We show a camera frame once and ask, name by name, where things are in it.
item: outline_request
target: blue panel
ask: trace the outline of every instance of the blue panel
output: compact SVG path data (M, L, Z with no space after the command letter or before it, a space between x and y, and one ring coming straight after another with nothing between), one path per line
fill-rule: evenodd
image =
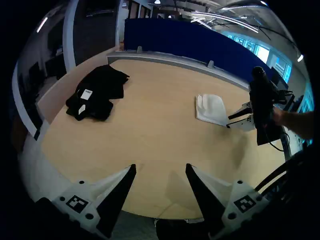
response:
M261 66L269 79L273 72L257 56L232 39L190 22L169 19L128 19L124 31L125 50L165 52L193 58L222 68L248 82L251 71Z

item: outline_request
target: hand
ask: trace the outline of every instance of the hand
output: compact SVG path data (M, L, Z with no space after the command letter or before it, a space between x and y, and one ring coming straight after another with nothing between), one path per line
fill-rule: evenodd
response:
M284 115L285 115L285 111L277 108L277 107L273 107L273 115L272 118L275 121L276 125L281 126L284 125Z

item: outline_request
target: desk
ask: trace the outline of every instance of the desk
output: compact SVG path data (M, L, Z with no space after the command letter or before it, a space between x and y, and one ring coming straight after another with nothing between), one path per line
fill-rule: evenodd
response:
M124 99L114 100L105 122L80 122L58 113L42 144L49 161L72 182L95 182L135 163L137 174L123 210L154 218L197 218L201 211L188 183L191 163L231 182L256 186L284 162L256 131L242 132L195 118L195 96L222 97L227 114L249 101L247 91L188 69L155 62L118 60L130 76Z

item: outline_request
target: white cloth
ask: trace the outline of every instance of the white cloth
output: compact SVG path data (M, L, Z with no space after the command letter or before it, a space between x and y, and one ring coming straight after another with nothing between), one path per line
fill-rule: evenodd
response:
M223 101L221 97L213 94L203 94L196 97L196 117L199 120L221 126L228 124Z

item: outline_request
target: clothing label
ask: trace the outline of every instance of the clothing label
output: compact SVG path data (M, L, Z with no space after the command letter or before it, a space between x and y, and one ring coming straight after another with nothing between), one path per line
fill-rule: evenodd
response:
M86 105L82 105L81 108L79 108L79 115L86 109Z
M82 94L82 96L81 96L81 98L85 99L85 100L88 100L89 97L91 96L91 94L92 94L92 91L90 91L88 89L85 89L83 94Z

